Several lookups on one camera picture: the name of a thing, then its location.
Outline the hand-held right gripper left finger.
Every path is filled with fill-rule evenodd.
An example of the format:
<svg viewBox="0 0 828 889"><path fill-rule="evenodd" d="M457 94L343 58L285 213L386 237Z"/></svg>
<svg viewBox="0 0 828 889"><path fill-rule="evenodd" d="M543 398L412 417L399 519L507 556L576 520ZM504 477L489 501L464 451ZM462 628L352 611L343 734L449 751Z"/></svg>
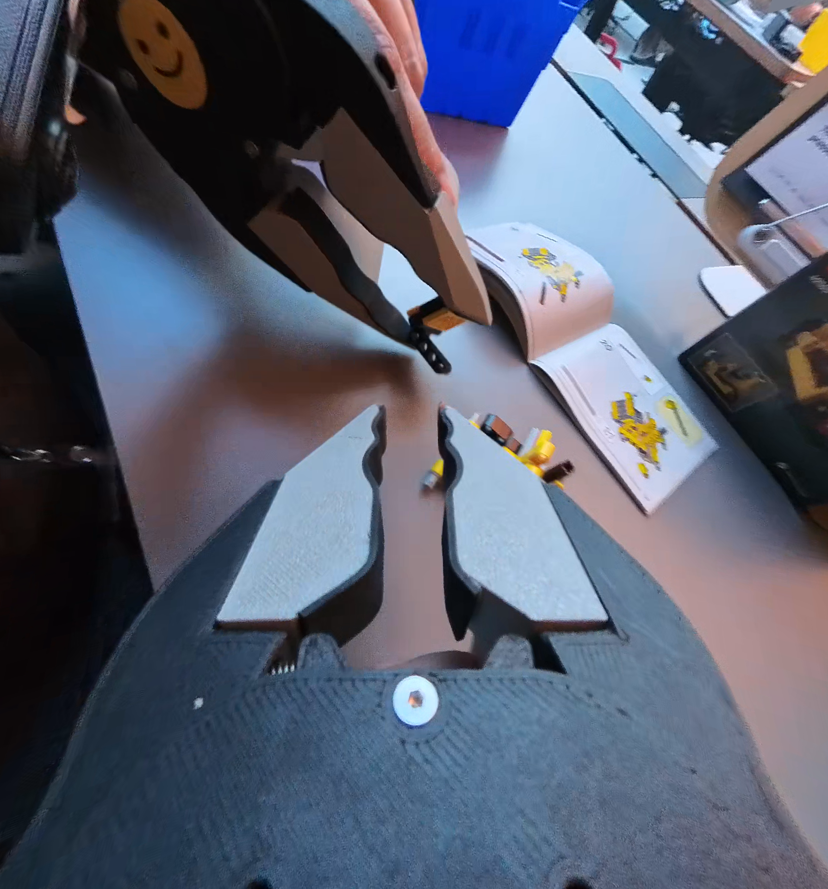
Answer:
<svg viewBox="0 0 828 889"><path fill-rule="evenodd" d="M386 408L373 405L286 473L218 626L368 626L384 596Z"/></svg>

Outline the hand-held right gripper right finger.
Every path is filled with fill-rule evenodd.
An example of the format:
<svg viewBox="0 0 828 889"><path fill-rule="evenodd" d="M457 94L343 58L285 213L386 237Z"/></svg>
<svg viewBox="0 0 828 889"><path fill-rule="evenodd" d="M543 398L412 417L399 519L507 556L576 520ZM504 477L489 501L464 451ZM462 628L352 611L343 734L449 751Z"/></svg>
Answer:
<svg viewBox="0 0 828 889"><path fill-rule="evenodd" d="M438 414L445 609L454 638L608 628L549 487L455 408Z"/></svg>

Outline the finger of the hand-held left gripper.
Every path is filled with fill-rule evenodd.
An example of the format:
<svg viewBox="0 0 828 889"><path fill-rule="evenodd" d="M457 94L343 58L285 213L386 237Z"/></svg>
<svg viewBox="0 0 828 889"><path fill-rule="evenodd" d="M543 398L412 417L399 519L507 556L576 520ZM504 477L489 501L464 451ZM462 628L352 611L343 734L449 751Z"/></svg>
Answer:
<svg viewBox="0 0 828 889"><path fill-rule="evenodd" d="M320 139L324 178L339 204L399 251L447 309L490 326L486 286L456 209L417 156L410 132L389 115L367 134L341 107Z"/></svg>
<svg viewBox="0 0 828 889"><path fill-rule="evenodd" d="M410 343L407 317L378 283L384 244L325 185L292 184L249 229L300 286L387 338Z"/></svg>

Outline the yellow and black lego assembly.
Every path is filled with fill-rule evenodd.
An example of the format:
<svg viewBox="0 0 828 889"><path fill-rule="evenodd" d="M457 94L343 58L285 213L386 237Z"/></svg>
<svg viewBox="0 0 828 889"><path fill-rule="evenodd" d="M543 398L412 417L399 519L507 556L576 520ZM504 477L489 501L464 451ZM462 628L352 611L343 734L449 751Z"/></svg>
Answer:
<svg viewBox="0 0 828 889"><path fill-rule="evenodd" d="M408 310L408 343L422 355L433 372L448 375L452 365L433 340L466 323L465 317L448 308L439 297L435 297Z"/></svg>

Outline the yellow lego pieces cluster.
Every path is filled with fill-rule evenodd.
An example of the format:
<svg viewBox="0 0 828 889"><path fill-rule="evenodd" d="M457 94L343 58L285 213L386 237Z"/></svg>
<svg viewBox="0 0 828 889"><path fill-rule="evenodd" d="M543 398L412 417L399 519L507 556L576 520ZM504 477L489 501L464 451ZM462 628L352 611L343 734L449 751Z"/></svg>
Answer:
<svg viewBox="0 0 828 889"><path fill-rule="evenodd" d="M549 469L550 461L553 459L556 445L553 442L552 431L531 428L523 442L510 437L502 448L519 461L525 469L543 479L545 472Z"/></svg>

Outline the lego instruction booklet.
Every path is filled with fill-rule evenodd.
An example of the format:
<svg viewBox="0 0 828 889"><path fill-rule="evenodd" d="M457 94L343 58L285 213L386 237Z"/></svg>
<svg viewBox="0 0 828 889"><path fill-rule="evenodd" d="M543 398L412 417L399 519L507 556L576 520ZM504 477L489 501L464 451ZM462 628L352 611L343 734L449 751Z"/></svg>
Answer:
<svg viewBox="0 0 828 889"><path fill-rule="evenodd" d="M716 451L672 384L611 320L615 288L588 252L514 221L466 235L526 364L645 515Z"/></svg>

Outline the dark lego set box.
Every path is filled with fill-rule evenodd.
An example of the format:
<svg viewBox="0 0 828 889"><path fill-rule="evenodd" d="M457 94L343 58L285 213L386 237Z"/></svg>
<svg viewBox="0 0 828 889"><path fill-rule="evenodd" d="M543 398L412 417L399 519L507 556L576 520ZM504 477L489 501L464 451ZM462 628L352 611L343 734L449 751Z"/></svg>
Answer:
<svg viewBox="0 0 828 889"><path fill-rule="evenodd" d="M790 502L828 531L828 252L679 362Z"/></svg>

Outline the person's left hand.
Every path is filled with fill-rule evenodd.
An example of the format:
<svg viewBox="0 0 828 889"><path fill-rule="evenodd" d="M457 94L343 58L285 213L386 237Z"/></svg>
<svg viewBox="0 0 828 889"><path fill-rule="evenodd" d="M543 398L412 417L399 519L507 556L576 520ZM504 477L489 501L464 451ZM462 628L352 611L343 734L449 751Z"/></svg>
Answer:
<svg viewBox="0 0 828 889"><path fill-rule="evenodd" d="M363 16L397 78L420 159L457 207L459 179L456 170L442 153L420 102L428 64L413 2L352 1L351 4Z"/></svg>

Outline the blue plastic bin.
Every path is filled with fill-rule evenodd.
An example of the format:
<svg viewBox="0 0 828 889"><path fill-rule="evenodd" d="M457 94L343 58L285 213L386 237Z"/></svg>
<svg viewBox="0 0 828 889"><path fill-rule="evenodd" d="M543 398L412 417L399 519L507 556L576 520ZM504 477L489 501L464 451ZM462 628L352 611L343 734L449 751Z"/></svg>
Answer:
<svg viewBox="0 0 828 889"><path fill-rule="evenodd" d="M427 113L508 128L585 1L416 1Z"/></svg>

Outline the dark grey desk mat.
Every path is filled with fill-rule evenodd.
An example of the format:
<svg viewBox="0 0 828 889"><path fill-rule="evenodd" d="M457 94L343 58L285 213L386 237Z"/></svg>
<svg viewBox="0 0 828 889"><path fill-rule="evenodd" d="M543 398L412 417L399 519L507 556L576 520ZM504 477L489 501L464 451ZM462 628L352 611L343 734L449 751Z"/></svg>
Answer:
<svg viewBox="0 0 828 889"><path fill-rule="evenodd" d="M706 183L608 79L565 72L564 77L617 139L677 199L703 199Z"/></svg>

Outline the person's dark clothing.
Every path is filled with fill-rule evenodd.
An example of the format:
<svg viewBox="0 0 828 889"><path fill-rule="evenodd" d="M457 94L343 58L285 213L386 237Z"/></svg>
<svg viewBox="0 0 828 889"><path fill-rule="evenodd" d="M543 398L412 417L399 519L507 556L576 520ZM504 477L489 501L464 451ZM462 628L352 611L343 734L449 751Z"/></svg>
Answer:
<svg viewBox="0 0 828 889"><path fill-rule="evenodd" d="M0 273L0 867L152 592L64 270Z"/></svg>

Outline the black office chair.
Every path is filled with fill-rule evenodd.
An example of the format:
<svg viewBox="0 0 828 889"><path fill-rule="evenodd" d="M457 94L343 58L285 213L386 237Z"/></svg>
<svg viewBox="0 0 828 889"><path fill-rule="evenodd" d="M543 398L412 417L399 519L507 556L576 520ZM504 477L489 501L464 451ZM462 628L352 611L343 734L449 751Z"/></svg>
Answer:
<svg viewBox="0 0 828 889"><path fill-rule="evenodd" d="M659 112L678 107L679 133L731 146L782 100L784 83L728 38L678 40L643 95Z"/></svg>

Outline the computer monitor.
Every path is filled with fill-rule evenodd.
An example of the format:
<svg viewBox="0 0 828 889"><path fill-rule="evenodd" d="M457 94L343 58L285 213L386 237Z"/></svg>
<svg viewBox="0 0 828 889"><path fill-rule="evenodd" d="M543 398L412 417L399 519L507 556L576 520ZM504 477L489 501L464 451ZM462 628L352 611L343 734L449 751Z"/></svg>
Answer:
<svg viewBox="0 0 828 889"><path fill-rule="evenodd" d="M732 259L699 274L724 317L828 253L828 66L728 150L703 211Z"/></svg>

